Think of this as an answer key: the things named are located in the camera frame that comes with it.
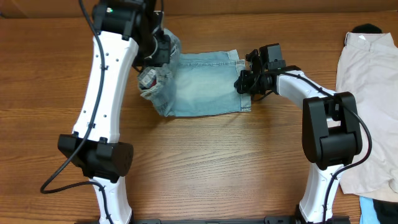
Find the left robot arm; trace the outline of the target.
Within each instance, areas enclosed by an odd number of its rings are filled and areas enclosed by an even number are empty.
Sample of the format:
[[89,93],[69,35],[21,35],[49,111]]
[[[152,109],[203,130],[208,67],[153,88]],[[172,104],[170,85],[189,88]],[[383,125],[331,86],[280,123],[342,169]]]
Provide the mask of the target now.
[[93,33],[90,79],[72,133],[59,136],[58,150],[93,186],[100,223],[134,222],[125,181],[134,148],[119,140],[120,114],[131,69],[170,61],[164,12],[155,5],[151,0],[100,1],[85,14]]

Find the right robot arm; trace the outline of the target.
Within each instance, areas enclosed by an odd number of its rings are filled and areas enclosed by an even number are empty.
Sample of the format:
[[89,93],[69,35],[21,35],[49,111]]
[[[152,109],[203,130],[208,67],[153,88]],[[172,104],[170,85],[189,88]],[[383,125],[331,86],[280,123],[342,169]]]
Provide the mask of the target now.
[[300,68],[288,66],[278,44],[246,55],[234,87],[239,94],[289,99],[302,110],[302,149],[310,162],[305,193],[293,216],[265,217],[265,223],[349,223],[332,208],[344,167],[362,150],[356,101],[349,92],[337,93],[309,79]]

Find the light blue denim shorts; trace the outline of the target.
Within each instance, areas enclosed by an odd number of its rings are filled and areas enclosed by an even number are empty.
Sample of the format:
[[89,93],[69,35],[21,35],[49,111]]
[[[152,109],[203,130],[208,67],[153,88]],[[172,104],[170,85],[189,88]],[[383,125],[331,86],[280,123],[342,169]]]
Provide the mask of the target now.
[[171,38],[170,62],[146,67],[137,79],[141,96],[152,102],[161,116],[194,117],[251,111],[251,97],[234,87],[245,62],[236,49],[181,53],[179,38]]

